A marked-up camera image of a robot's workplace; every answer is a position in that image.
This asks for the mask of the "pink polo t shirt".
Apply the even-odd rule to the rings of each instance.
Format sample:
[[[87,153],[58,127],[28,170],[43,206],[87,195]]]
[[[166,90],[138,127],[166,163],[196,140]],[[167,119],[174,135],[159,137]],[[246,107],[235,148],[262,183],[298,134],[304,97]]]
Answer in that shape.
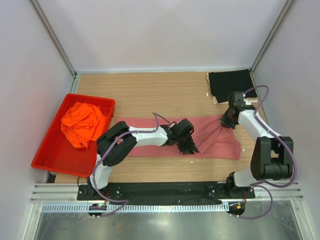
[[[130,157],[187,157],[239,160],[241,144],[230,128],[220,123],[220,115],[188,117],[194,126],[192,139],[198,149],[195,154],[182,154],[177,146],[139,146],[134,148]]]

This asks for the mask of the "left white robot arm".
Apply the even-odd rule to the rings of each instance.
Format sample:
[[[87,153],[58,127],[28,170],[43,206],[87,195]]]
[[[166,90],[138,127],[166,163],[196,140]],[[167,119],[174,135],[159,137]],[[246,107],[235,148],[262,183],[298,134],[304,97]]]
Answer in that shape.
[[[169,124],[160,124],[156,120],[153,128],[136,128],[125,121],[116,123],[96,141],[96,163],[87,181],[88,188],[97,194],[107,187],[113,167],[137,147],[176,146],[184,155],[198,153],[193,132],[194,126],[186,118]]]

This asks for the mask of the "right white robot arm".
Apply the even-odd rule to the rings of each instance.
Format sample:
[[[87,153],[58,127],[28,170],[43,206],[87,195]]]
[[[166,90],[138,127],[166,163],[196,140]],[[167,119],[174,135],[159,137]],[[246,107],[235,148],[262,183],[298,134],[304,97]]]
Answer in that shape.
[[[258,110],[245,99],[245,94],[235,91],[228,94],[228,109],[220,119],[223,127],[235,129],[244,127],[255,142],[250,166],[232,172],[226,178],[225,190],[228,194],[241,194],[261,183],[271,186],[270,180],[292,180],[295,163],[294,142],[270,128],[261,118]]]

